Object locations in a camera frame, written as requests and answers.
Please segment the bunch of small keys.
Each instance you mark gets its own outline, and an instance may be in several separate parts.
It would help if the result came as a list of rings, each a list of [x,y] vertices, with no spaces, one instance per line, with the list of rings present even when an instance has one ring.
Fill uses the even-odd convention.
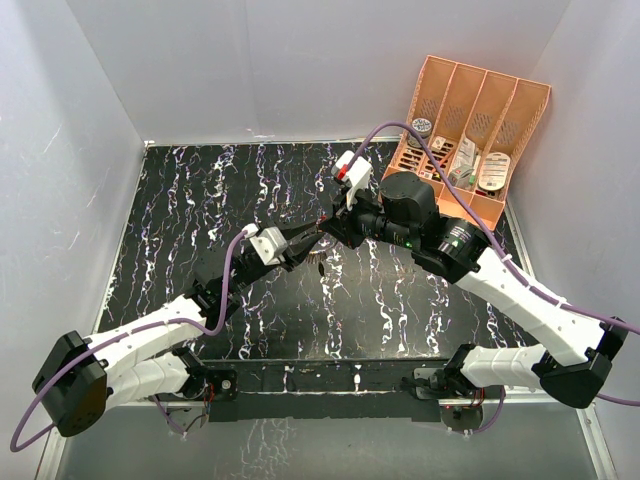
[[[318,273],[321,277],[325,276],[325,261],[328,258],[326,251],[313,251],[310,252],[306,258],[306,262],[317,266]]]

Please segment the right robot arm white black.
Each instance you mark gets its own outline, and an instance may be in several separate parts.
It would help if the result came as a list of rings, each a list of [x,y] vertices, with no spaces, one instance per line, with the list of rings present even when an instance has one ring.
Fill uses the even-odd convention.
[[[541,389],[577,409],[596,398],[626,339],[624,329],[561,308],[550,292],[501,259],[478,227],[440,214],[432,186],[415,174],[387,176],[378,195],[366,179],[338,184],[321,231],[349,248],[371,239],[409,250],[423,270],[484,299],[537,341],[521,348],[464,344],[421,387],[460,397],[490,386]]]

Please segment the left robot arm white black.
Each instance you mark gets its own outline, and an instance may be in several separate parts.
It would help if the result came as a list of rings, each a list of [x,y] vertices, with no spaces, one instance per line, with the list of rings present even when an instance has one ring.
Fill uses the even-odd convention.
[[[62,335],[32,383],[37,402],[61,436],[73,437],[130,401],[158,394],[197,398],[207,376],[173,347],[218,335],[246,287],[278,268],[296,268],[322,236],[313,222],[246,225],[227,247],[201,252],[191,280],[175,299],[113,330]]]

